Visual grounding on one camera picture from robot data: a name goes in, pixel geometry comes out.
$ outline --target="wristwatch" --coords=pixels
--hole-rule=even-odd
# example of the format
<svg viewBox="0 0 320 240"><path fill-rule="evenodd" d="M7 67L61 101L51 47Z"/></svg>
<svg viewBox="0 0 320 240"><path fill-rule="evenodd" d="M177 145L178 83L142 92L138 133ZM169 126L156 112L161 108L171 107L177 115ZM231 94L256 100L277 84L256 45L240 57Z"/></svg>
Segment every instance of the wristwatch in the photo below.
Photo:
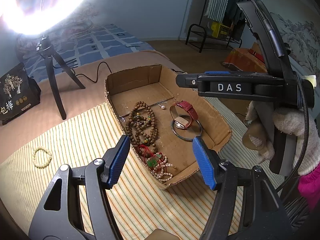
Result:
<svg viewBox="0 0 320 240"><path fill-rule="evenodd" d="M176 110L176 106L182 108L184 111L186 111L188 113L188 115L190 116L189 121L178 115L178 112ZM193 106L189 102L184 101L184 100L177 102L177 103L173 104L172 106L170 106L170 114L172 116L172 119L176 123L180 124L179 128L182 130L188 129L192 125L194 120L198 120L198 114L195 111L195 109L193 108Z"/></svg>

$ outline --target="green pendant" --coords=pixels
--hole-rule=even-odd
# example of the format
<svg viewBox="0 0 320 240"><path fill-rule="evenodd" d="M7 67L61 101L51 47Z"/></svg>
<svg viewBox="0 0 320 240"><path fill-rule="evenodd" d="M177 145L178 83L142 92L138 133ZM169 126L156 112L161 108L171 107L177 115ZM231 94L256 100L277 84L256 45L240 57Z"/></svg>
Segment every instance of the green pendant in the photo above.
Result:
<svg viewBox="0 0 320 240"><path fill-rule="evenodd" d="M155 166L157 166L158 162L155 158L151 158L150 160L147 160L147 165L150 168L154 168Z"/></svg>

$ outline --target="tree illustration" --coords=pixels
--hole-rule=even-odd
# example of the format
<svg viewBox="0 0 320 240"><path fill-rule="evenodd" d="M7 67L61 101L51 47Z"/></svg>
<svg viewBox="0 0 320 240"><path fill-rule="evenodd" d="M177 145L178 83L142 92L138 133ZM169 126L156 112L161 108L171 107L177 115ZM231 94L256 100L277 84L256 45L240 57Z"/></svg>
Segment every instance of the tree illustration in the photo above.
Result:
<svg viewBox="0 0 320 240"><path fill-rule="evenodd" d="M17 89L17 94L20 94L21 91L20 91L20 85L22 84L22 78L18 77L18 76L15 76L11 79L11 82L13 84L13 86Z"/></svg>
<svg viewBox="0 0 320 240"><path fill-rule="evenodd" d="M11 75L7 75L6 79L4 80L4 89L3 91L9 95L9 97L11 98L11 93L10 91L14 91L15 88L17 88L17 94L20 94L20 85L22 84L22 78L18 77L18 76L11 76Z"/></svg>
<svg viewBox="0 0 320 240"><path fill-rule="evenodd" d="M14 77L14 76L10 76L10 75L8 74L7 77L6 77L5 80L4 80L5 84L8 84L8 85L11 86L11 90L14 90L14 85L13 85L13 83L12 83L12 78L13 78L13 77Z"/></svg>
<svg viewBox="0 0 320 240"><path fill-rule="evenodd" d="M10 93L10 91L11 91L11 86L10 86L9 84L7 84L7 83L4 84L3 91L4 91L6 94L8 94L10 98L12 97L12 96L11 96L11 93Z"/></svg>

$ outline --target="bed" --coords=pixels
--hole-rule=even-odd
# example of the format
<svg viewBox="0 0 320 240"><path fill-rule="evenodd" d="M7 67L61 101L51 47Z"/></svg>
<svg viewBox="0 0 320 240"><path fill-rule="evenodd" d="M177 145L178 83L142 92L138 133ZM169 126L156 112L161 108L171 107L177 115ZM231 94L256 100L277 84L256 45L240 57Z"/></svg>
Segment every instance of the bed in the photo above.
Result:
<svg viewBox="0 0 320 240"><path fill-rule="evenodd" d="M179 70L170 60L152 51L126 53L104 60L112 72L155 64ZM79 71L94 75L100 61L82 65ZM83 79L85 90L77 89L66 73L57 76L57 82L64 91L61 97L66 102L66 111L70 117L65 122L60 118L48 80L45 80L40 83L43 90L41 104L0 127L1 145L9 157L0 165L0 198L24 232L28 233L41 196L61 164L69 163L72 167L86 165L113 147L122 135L123 131L115 125L113 115L110 114L110 107L104 103L104 78L108 74L109 70L102 68L97 84ZM236 166L252 168L256 153L245 148L241 142L246 127L218 99L206 99L232 129L232 137L220 151L220 157L230 160ZM14 145L11 143L12 138L15 138ZM52 162L42 170L36 169L31 163L31 153L39 145L54 152ZM282 176L268 170L267 163L262 167L274 186L283 181ZM230 233L236 232L239 224L242 194L241 187L238 187ZM155 228L161 228L180 239L196 240L209 216L215 192L204 184L200 173L168 190L160 190L149 181L148 174L141 168L133 152L130 152L119 183L108 192L108 197L124 239L144 239ZM81 205L85 228L92 233L84 188L81 188Z"/></svg>
<svg viewBox="0 0 320 240"><path fill-rule="evenodd" d="M23 43L26 41L18 43L20 48L23 47ZM153 50L148 43L140 41L114 24L94 26L76 39L69 38L54 42L53 38L52 44L62 58L70 62L68 65L72 68L125 53ZM23 61L28 76L33 77L37 82L47 79L48 75L41 55L36 52L25 53L26 51L21 50L24 52L22 57L28 57ZM59 74L62 69L56 68L54 72Z"/></svg>

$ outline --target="yellow crate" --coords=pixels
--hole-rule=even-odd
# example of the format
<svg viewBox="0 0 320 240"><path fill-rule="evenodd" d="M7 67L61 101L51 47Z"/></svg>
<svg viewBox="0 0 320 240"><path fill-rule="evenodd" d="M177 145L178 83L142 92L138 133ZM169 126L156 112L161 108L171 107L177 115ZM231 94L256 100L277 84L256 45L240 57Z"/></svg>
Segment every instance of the yellow crate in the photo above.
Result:
<svg viewBox="0 0 320 240"><path fill-rule="evenodd" d="M213 22L211 24L211 30L213 37L221 40L226 40L230 31L230 27L225 26L222 23Z"/></svg>

